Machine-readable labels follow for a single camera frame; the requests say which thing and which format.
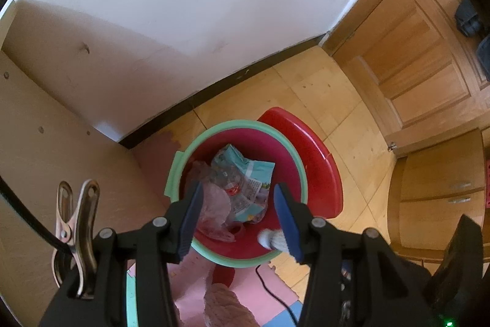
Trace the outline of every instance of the pink pants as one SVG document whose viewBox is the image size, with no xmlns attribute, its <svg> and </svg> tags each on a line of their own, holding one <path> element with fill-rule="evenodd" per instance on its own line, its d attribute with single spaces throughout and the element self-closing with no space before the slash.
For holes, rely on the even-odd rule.
<svg viewBox="0 0 490 327">
<path fill-rule="evenodd" d="M 183 327 L 176 309 L 179 325 Z M 212 284 L 204 294 L 204 321 L 207 327 L 260 327 L 253 314 L 224 284 Z"/>
</svg>

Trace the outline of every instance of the round bin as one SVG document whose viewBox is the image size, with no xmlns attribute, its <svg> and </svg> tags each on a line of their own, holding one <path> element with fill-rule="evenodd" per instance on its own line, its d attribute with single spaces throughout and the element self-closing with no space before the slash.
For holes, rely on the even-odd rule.
<svg viewBox="0 0 490 327">
<path fill-rule="evenodd" d="M 275 163 L 267 212 L 259 223 L 245 223 L 244 234 L 237 237 L 234 243 L 213 240 L 196 231 L 192 247 L 217 264 L 246 268 L 260 265 L 279 254 L 279 251 L 263 248 L 257 241 L 257 235 L 262 229 L 280 229 L 273 203 L 274 185 L 286 182 L 295 200 L 306 203 L 308 184 L 300 156 L 282 133 L 262 122 L 232 120 L 200 134 L 185 152 L 177 151 L 168 174 L 165 195 L 172 202 L 178 201 L 183 196 L 185 178 L 193 161 L 210 164 L 216 153 L 229 143 L 246 158 Z"/>
</svg>

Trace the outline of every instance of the wooden floor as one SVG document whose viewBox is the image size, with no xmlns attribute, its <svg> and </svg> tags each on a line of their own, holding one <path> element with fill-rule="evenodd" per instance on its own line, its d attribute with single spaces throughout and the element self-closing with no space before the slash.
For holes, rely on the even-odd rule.
<svg viewBox="0 0 490 327">
<path fill-rule="evenodd" d="M 219 94 L 163 130 L 171 131 L 186 148 L 213 125 L 256 120 L 274 106 L 307 123 L 334 155 L 344 189 L 344 210 L 330 222 L 358 233 L 376 227 L 389 242 L 386 205 L 395 158 L 354 87 L 318 46 Z M 270 265 L 303 301 L 309 267 L 286 254 Z"/>
</svg>

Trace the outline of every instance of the black cable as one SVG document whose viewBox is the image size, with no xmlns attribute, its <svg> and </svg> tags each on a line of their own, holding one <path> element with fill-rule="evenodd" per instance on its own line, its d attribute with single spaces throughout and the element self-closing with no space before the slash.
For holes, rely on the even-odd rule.
<svg viewBox="0 0 490 327">
<path fill-rule="evenodd" d="M 58 240 L 54 234 L 52 234 L 44 225 L 39 222 L 36 217 L 26 208 L 22 201 L 15 195 L 7 183 L 0 176 L 0 195 L 5 201 L 12 207 L 12 209 L 19 215 L 25 223 L 27 223 L 33 231 L 35 231 L 44 241 L 49 245 L 56 248 L 63 253 L 71 254 L 70 248 L 67 244 Z"/>
<path fill-rule="evenodd" d="M 298 325 L 298 319 L 296 318 L 295 314 L 292 312 L 291 308 L 289 306 L 287 306 L 286 303 L 282 299 L 280 299 L 273 292 L 271 292 L 270 289 L 267 288 L 266 284 L 264 283 L 264 279 L 259 274 L 259 267 L 260 267 L 260 265 L 255 268 L 255 272 L 257 273 L 257 276 L 259 276 L 260 281 L 261 281 L 262 285 L 264 286 L 264 290 L 266 290 L 271 297 L 273 297 L 276 301 L 278 301 L 281 305 L 283 305 L 286 308 L 289 315 L 291 316 L 292 322 L 295 325 Z"/>
</svg>

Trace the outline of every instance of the drawer handle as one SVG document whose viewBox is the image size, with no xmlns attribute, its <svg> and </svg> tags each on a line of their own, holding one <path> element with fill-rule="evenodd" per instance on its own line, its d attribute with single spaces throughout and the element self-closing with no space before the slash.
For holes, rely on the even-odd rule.
<svg viewBox="0 0 490 327">
<path fill-rule="evenodd" d="M 449 204 L 459 204 L 460 202 L 468 202 L 471 201 L 471 197 L 466 197 L 465 199 L 457 199 L 457 200 L 448 200 Z"/>
<path fill-rule="evenodd" d="M 451 189 L 452 190 L 460 190 L 460 189 L 465 189 L 465 188 L 470 187 L 470 186 L 471 186 L 471 182 L 464 182 L 464 183 L 460 183 L 457 185 L 452 185 Z"/>
</svg>

